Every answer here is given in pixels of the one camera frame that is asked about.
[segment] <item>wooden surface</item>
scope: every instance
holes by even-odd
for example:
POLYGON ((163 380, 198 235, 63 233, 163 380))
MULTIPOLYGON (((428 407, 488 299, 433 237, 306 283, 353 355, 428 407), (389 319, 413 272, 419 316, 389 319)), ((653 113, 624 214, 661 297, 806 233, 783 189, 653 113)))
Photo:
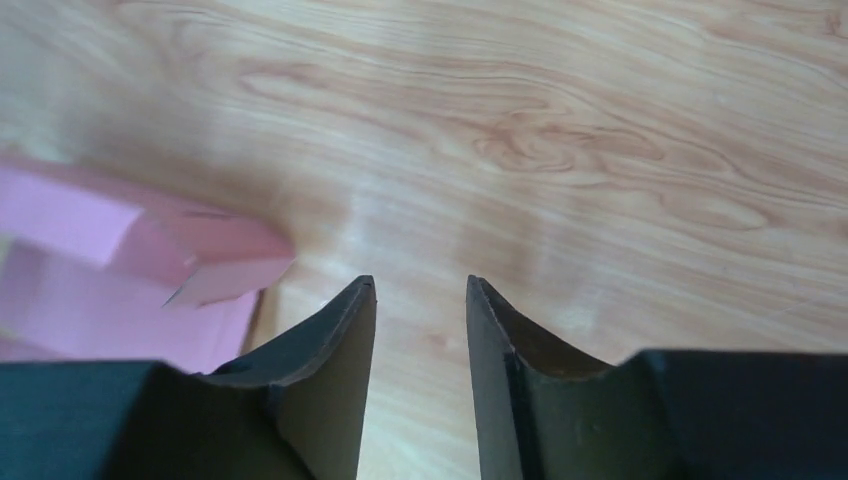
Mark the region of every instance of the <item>wooden surface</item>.
POLYGON ((848 349, 846 0, 2 0, 0 142, 375 275, 365 479, 479 477, 464 288, 586 351, 848 349))

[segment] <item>light wood tabletop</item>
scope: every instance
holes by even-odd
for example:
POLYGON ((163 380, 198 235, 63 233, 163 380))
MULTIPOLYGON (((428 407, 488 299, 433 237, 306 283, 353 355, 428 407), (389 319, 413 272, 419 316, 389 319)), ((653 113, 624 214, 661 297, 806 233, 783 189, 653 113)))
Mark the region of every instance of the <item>light wood tabletop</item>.
POLYGON ((374 275, 364 479, 479 478, 468 274, 612 362, 848 349, 846 0, 4 0, 0 146, 274 222, 254 344, 374 275))

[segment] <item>pink object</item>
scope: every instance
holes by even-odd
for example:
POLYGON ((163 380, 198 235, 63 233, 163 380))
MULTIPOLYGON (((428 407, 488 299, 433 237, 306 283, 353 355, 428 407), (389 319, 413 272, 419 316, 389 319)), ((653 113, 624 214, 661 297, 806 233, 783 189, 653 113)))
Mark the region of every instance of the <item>pink object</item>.
POLYGON ((0 360, 210 371, 239 354, 257 291, 294 259, 255 219, 21 157, 0 157, 0 233, 16 240, 0 266, 0 360))

